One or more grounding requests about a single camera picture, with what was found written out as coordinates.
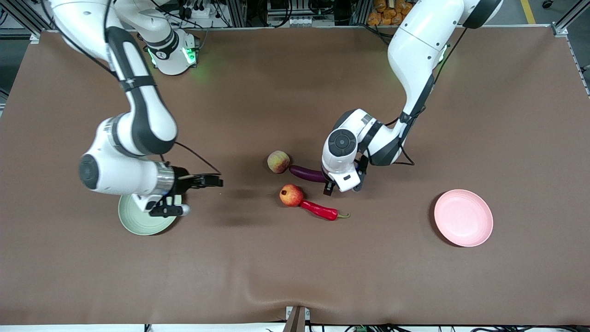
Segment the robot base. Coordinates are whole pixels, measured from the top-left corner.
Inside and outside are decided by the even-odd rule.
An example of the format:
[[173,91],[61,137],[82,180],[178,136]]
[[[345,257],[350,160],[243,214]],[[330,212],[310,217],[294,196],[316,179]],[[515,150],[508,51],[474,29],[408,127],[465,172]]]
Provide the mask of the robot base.
[[199,57],[200,40],[182,29],[174,31],[178,34],[179,42],[168,59],[160,59],[148,49],[154,68],[166,75],[179,75],[191,67],[195,68]]

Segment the red chili pepper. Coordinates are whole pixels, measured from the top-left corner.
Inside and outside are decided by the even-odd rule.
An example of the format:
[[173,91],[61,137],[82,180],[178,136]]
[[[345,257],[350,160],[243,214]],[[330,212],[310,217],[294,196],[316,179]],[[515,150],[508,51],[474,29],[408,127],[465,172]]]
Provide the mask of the red chili pepper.
[[306,201],[306,200],[303,200],[301,202],[301,205],[299,205],[299,206],[312,212],[316,216],[322,217],[326,220],[330,220],[331,222],[333,222],[334,220],[336,220],[338,218],[343,219],[343,218],[350,217],[350,213],[342,216],[341,214],[338,213],[338,210],[336,210],[336,209],[331,209],[329,207],[323,207],[321,205],[317,205],[316,203],[312,203],[312,202]]

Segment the table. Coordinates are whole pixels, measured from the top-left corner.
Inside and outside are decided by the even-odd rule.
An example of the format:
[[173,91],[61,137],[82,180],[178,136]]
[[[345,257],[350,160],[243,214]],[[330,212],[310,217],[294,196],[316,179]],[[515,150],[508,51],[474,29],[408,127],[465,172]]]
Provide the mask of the table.
[[[408,138],[417,165],[371,167],[360,193],[331,198],[265,158],[282,149],[317,169],[344,111],[399,114],[381,40],[212,31],[199,60],[154,75],[178,140],[225,187],[189,192],[189,216],[141,237],[120,224],[118,197],[77,175],[96,126],[129,109],[118,84],[57,34],[28,47],[0,119],[1,324],[246,323],[288,305],[328,324],[590,324],[590,102],[550,28],[469,31]],[[179,148],[166,158],[208,171]],[[287,183],[352,218],[282,207]],[[457,248],[433,227],[454,188],[491,207],[484,245]]]

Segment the green plate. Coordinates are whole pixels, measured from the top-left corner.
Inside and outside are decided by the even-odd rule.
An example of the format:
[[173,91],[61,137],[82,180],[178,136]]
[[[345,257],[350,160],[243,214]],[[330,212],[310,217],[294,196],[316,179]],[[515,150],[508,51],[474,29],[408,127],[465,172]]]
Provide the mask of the green plate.
[[[166,199],[168,199],[168,204],[172,204],[172,197]],[[174,196],[174,205],[181,203],[182,196]],[[175,219],[176,217],[152,217],[148,212],[142,212],[131,195],[124,195],[119,199],[119,220],[121,220],[123,227],[133,234],[158,234],[168,228]]]

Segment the black cable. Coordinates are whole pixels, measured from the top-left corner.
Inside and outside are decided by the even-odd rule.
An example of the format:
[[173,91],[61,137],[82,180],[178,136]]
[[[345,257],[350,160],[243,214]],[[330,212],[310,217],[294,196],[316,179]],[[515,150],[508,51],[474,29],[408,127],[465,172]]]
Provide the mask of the black cable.
[[526,327],[522,327],[519,328],[518,326],[514,326],[514,325],[507,325],[507,326],[494,326],[495,330],[491,330],[489,328],[483,328],[483,327],[477,327],[474,328],[473,330],[471,330],[471,332],[478,332],[478,331],[484,331],[484,332],[525,332],[527,330],[530,330],[531,328],[535,328],[538,326],[526,326]]
[[370,32],[372,32],[374,34],[380,34],[383,37],[391,38],[391,37],[394,36],[394,35],[386,34],[386,33],[383,33],[383,32],[379,32],[378,30],[373,30],[370,26],[368,26],[368,25],[366,25],[364,23],[354,23],[353,25],[358,25],[360,27],[363,27],[363,28],[369,30]]
[[8,13],[6,11],[4,11],[4,9],[2,9],[2,11],[0,12],[0,19],[2,19],[2,22],[0,22],[0,25],[4,24],[4,22],[6,22],[7,18],[8,18]]
[[453,48],[451,48],[451,51],[448,53],[448,55],[447,55],[447,58],[446,58],[446,59],[444,59],[444,61],[442,62],[442,64],[441,64],[441,67],[440,67],[440,69],[438,70],[437,77],[434,79],[434,83],[433,83],[433,84],[437,84],[438,77],[440,76],[440,74],[441,74],[441,71],[443,71],[443,67],[444,67],[444,65],[447,63],[447,60],[448,60],[448,58],[450,58],[450,57],[451,57],[451,54],[453,53],[453,51],[455,50],[455,48],[457,47],[457,45],[459,45],[459,42],[461,41],[461,39],[462,39],[462,38],[463,38],[463,36],[465,35],[465,32],[467,32],[467,28],[464,28],[464,29],[463,29],[463,32],[462,32],[462,33],[461,33],[461,35],[459,36],[459,39],[457,39],[457,42],[456,42],[456,43],[453,45]]
[[104,9],[104,18],[103,18],[103,37],[104,37],[104,43],[107,45],[109,44],[109,38],[107,37],[107,17],[109,16],[110,3],[111,3],[111,0],[107,0],[107,6]]
[[379,36],[379,38],[381,39],[381,41],[389,46],[389,42],[387,42],[387,40],[385,40],[385,38],[383,38],[383,34],[381,32],[379,32],[379,29],[377,28],[377,26],[375,26],[375,31],[377,31],[377,35]]
[[203,43],[201,43],[201,45],[199,45],[199,51],[205,47],[205,42],[207,41],[207,36],[209,35],[209,30],[211,29],[207,29],[207,31],[205,32],[205,38],[203,38]]
[[53,19],[53,16],[49,16],[49,13],[47,12],[47,7],[45,6],[45,1],[46,0],[42,0],[41,1],[41,8],[43,9],[43,13],[45,14],[45,16],[47,16],[47,18],[50,20],[51,25],[53,25],[55,27],[55,29],[67,40],[70,42],[70,44],[72,44],[73,46],[75,46],[75,48],[78,49],[78,51],[80,51],[82,54],[84,54],[85,56],[87,56],[90,60],[92,60],[94,63],[98,64],[102,69],[106,70],[109,74],[113,75],[113,77],[115,77],[117,80],[119,79],[117,77],[117,74],[113,71],[111,71],[107,66],[105,66],[104,64],[102,64],[100,61],[98,61],[95,57],[91,56],[86,50],[84,50],[83,48],[81,48],[78,44],[76,44],[70,37],[68,37],[68,35],[66,35],[55,23],[55,20]]
[[412,160],[412,158],[410,158],[410,157],[409,157],[409,155],[408,155],[408,154],[405,152],[405,149],[404,149],[404,147],[403,147],[403,146],[401,146],[401,148],[402,148],[402,153],[404,154],[404,156],[406,157],[406,159],[407,159],[409,162],[405,162],[405,161],[396,161],[396,162],[394,162],[394,164],[397,164],[397,165],[408,165],[408,166],[416,166],[416,163],[415,163],[415,162]]
[[214,7],[217,13],[219,14],[219,17],[221,18],[221,21],[223,21],[223,23],[225,23],[225,25],[227,25],[228,28],[231,28],[231,24],[229,24],[229,22],[225,18],[225,15],[223,14],[223,11],[221,10],[221,5],[217,1],[215,1],[215,3],[217,4],[217,6],[214,5]]
[[277,25],[275,28],[280,28],[284,26],[285,23],[289,22],[289,19],[291,18],[291,14],[293,13],[293,4],[291,3],[291,0],[285,0],[285,4],[285,19],[283,19],[283,22],[281,22],[281,24]]
[[312,13],[316,14],[316,15],[328,15],[334,12],[334,6],[336,6],[336,2],[333,2],[332,7],[330,7],[329,9],[325,10],[322,12],[322,10],[320,9],[320,5],[317,4],[317,9],[312,8],[312,0],[309,0],[307,2],[307,9],[309,9]]
[[182,143],[179,143],[179,142],[174,142],[174,144],[178,144],[178,145],[180,145],[181,147],[183,147],[183,148],[187,149],[187,150],[188,150],[190,153],[194,154],[194,155],[195,155],[197,158],[199,158],[199,159],[200,159],[202,162],[206,163],[206,164],[207,164],[207,166],[211,167],[211,168],[212,168],[212,169],[213,169],[213,170],[216,172],[215,174],[211,174],[211,175],[221,175],[221,172],[220,172],[220,171],[219,171],[217,168],[215,168],[215,166],[211,165],[211,163],[210,163],[210,162],[208,162],[207,160],[205,160],[205,158],[201,157],[201,156],[200,156],[198,153],[196,153],[195,151],[193,151],[193,150],[192,150],[191,148],[189,148],[188,146],[186,146],[186,145],[184,145],[184,144],[182,144]]
[[397,120],[399,120],[399,116],[398,116],[397,118],[395,118],[395,120],[393,120],[392,122],[390,122],[390,123],[386,123],[386,124],[385,124],[385,126],[386,126],[386,127],[387,127],[387,126],[391,126],[391,125],[393,125],[393,124],[394,124],[394,123],[395,123]]
[[157,7],[159,10],[163,11],[164,13],[166,13],[166,15],[169,15],[169,16],[175,17],[175,18],[177,18],[177,19],[179,19],[179,20],[181,20],[181,21],[184,21],[184,22],[190,23],[190,24],[194,25],[194,27],[195,27],[195,28],[196,28],[196,27],[199,27],[200,29],[204,29],[204,27],[202,27],[202,26],[198,25],[198,24],[197,24],[197,23],[195,23],[195,22],[190,22],[190,21],[189,21],[189,20],[187,20],[186,18],[182,18],[182,17],[180,17],[180,16],[178,16],[178,15],[171,14],[169,11],[165,10],[165,9],[164,9],[164,8],[162,8],[160,5],[158,5],[158,4],[157,4],[157,3],[156,3],[154,0],[150,0],[150,1],[151,1],[151,2],[152,2],[152,3],[153,3],[153,4],[154,4],[154,5],[155,5],[155,6],[156,6],[156,7]]
[[268,23],[266,21],[266,19],[263,17],[263,5],[264,5],[264,1],[265,0],[260,0],[258,2],[258,8],[256,9],[257,14],[258,14],[258,19],[260,20],[260,22],[262,23],[263,26],[268,27]]

